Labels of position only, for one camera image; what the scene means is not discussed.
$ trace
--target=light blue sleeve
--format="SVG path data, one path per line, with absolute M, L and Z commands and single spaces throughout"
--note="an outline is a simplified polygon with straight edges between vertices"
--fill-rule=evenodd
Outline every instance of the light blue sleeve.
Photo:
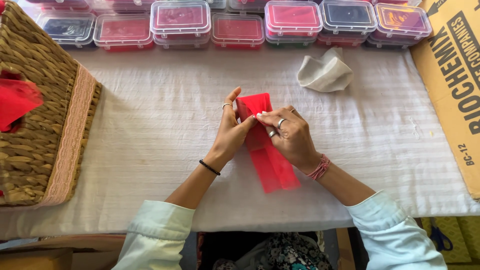
M 195 210 L 145 201 L 128 228 L 113 270 L 180 270 L 180 251 Z
M 370 261 L 367 270 L 446 270 L 427 233 L 384 191 L 347 207 Z

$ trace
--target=arrow symbol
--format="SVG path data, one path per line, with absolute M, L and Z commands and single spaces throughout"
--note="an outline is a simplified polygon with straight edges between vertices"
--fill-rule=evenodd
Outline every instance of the arrow symbol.
M 430 9 L 427 11 L 427 15 L 430 17 L 438 12 L 438 8 L 440 8 L 443 4 L 445 4 L 447 0 L 439 0 L 438 2 L 434 2 Z

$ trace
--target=white tablecloth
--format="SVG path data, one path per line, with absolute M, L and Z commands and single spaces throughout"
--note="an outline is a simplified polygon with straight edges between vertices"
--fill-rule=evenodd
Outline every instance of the white tablecloth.
M 0 213 L 0 239 L 125 232 L 143 200 L 164 200 L 209 150 L 224 97 L 271 94 L 309 122 L 319 151 L 414 216 L 479 215 L 409 52 L 344 50 L 355 79 L 318 93 L 296 81 L 325 50 L 161 50 L 72 56 L 104 84 L 74 198 Z M 351 226 L 344 207 L 298 173 L 302 187 L 264 194 L 246 149 L 212 184 L 196 231 L 307 231 Z

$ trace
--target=woven basket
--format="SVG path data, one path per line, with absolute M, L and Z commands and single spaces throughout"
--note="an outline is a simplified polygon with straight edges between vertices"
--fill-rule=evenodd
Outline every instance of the woven basket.
M 0 210 L 59 204 L 73 196 L 102 85 L 15 2 L 5 1 L 0 32 L 1 71 L 35 83 L 44 100 L 16 133 L 0 134 Z M 84 107 L 80 117 L 77 104 Z M 59 162 L 72 164 L 68 170 Z

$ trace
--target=woman's hand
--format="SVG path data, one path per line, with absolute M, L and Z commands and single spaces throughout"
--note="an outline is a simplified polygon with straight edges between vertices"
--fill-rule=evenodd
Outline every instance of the woman's hand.
M 304 174 L 312 173 L 320 164 L 322 155 L 315 150 L 308 123 L 292 107 L 287 106 L 271 112 L 258 114 L 256 118 L 268 126 L 267 133 L 277 130 L 278 134 L 272 136 L 275 148 L 295 167 Z
M 233 101 L 235 101 L 240 92 L 241 88 L 239 86 L 225 98 L 224 103 L 229 105 L 223 107 L 222 121 L 220 122 L 215 142 L 205 159 L 220 159 L 225 164 L 232 160 L 235 152 L 238 151 L 245 141 L 247 132 L 258 123 L 254 117 L 247 118 L 241 124 L 238 123 L 239 116 L 237 110 L 233 109 Z

